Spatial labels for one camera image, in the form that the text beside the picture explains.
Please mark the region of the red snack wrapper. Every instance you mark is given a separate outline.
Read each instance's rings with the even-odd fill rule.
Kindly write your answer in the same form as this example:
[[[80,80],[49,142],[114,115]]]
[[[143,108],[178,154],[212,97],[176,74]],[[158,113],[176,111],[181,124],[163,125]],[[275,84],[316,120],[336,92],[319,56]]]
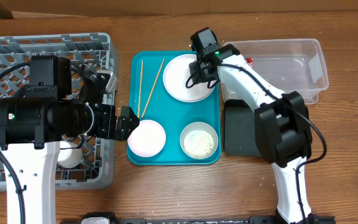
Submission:
[[[253,66],[254,60],[252,57],[246,58],[246,62],[249,65],[249,67]]]

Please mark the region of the white paper cup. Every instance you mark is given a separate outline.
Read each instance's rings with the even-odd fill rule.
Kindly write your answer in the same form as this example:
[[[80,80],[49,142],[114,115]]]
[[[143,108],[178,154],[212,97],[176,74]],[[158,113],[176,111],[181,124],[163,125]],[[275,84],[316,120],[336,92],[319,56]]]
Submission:
[[[82,149],[78,144],[68,141],[60,141],[60,153],[57,163],[64,168],[74,168],[83,158]]]

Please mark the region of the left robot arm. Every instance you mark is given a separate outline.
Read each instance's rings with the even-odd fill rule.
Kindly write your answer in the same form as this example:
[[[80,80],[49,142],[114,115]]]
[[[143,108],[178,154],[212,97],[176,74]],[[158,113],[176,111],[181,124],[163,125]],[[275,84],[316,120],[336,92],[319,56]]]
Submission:
[[[29,83],[0,99],[0,160],[9,223],[55,223],[55,176],[62,136],[126,141],[140,121],[132,108],[103,103],[114,91],[107,70],[84,73],[65,57],[36,55]]]

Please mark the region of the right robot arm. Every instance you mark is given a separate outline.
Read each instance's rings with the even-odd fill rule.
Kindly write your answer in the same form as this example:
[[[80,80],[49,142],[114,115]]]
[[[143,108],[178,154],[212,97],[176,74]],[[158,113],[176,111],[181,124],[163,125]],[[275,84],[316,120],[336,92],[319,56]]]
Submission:
[[[312,136],[301,95],[285,93],[264,80],[235,46],[221,46],[209,27],[195,32],[190,40],[196,61],[189,65],[186,87],[221,82],[245,101],[253,111],[257,149],[273,167],[280,221],[308,223],[312,212],[304,169],[311,156]]]

